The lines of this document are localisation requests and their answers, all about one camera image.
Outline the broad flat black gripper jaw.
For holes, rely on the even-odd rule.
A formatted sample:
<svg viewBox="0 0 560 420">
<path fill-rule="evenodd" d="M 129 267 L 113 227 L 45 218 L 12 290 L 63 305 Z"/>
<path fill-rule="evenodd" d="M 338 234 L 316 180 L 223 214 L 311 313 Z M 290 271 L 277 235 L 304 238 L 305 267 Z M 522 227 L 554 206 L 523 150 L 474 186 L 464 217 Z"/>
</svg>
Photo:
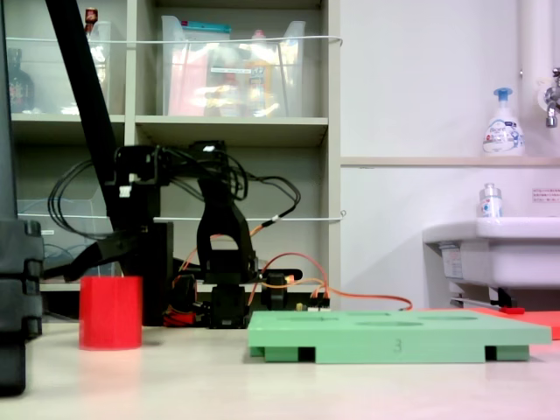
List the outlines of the broad flat black gripper jaw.
<svg viewBox="0 0 560 420">
<path fill-rule="evenodd" d="M 141 236 L 134 256 L 133 273 L 143 279 L 142 324 L 161 326 L 174 274 L 172 222 L 155 222 Z"/>
</svg>

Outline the curved black gripper jaw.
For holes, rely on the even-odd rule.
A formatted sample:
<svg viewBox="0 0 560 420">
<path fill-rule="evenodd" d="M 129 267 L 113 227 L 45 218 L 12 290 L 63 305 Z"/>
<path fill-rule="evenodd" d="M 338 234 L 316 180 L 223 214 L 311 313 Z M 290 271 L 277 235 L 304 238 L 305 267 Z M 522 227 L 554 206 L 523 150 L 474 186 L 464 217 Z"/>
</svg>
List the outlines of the curved black gripper jaw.
<svg viewBox="0 0 560 420">
<path fill-rule="evenodd" d="M 95 241 L 81 252 L 64 269 L 66 281 L 80 279 L 89 269 L 118 262 L 131 252 L 131 235 L 115 234 L 108 238 Z"/>
</svg>

